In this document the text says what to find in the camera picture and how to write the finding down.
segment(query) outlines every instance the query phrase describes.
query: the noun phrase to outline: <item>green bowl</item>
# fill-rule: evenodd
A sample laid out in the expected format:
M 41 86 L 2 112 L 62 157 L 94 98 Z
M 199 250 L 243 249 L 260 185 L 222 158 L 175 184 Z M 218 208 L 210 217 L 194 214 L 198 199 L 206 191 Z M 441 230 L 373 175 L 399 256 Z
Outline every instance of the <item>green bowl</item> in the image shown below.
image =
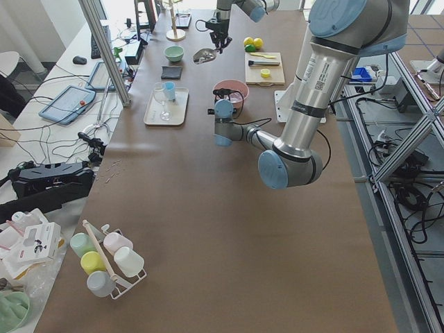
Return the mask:
M 183 48 L 177 45 L 167 47 L 164 51 L 164 55 L 171 62 L 181 61 L 183 57 Z
M 21 291 L 0 292 L 0 333 L 22 326 L 29 313 L 29 297 Z

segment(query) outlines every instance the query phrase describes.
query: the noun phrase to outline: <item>computer mouse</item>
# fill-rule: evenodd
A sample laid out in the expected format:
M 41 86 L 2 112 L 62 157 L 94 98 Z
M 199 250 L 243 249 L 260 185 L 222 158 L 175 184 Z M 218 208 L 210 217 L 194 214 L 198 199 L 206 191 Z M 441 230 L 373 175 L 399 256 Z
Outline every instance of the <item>computer mouse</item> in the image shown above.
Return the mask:
M 76 65 L 84 65 L 87 61 L 86 58 L 76 55 L 74 58 L 72 58 L 72 62 Z

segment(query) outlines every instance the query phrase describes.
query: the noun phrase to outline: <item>keyboard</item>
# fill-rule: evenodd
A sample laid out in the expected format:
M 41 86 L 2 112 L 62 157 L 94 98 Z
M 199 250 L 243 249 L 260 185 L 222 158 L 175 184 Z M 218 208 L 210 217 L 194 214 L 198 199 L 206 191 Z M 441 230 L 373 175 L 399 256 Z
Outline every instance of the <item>keyboard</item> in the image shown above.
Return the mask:
M 108 39 L 109 44 L 111 45 L 111 35 L 110 35 L 110 29 L 108 26 L 102 26 L 103 32 L 105 33 L 105 36 Z M 91 59 L 99 59 L 102 58 L 102 55 L 100 54 L 99 47 L 97 46 L 96 40 L 91 35 Z

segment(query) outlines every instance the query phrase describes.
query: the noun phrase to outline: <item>clear glass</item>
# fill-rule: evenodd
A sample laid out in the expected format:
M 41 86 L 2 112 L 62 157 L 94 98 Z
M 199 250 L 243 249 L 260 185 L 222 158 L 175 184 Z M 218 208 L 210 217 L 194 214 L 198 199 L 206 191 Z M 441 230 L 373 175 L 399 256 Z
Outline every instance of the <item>clear glass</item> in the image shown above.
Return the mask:
M 165 84 L 162 82 L 155 83 L 153 88 L 153 97 L 156 102 L 162 104 L 162 113 L 160 114 L 161 120 L 170 120 L 171 113 L 169 109 L 165 107 L 167 96 L 165 94 Z

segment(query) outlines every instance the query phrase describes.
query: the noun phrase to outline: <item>blue box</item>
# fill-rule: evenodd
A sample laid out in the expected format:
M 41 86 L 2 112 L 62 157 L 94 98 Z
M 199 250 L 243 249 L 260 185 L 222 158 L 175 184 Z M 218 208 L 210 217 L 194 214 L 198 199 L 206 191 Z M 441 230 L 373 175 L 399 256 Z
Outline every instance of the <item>blue box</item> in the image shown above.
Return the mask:
M 364 67 L 356 67 L 351 82 L 372 82 L 372 77 Z

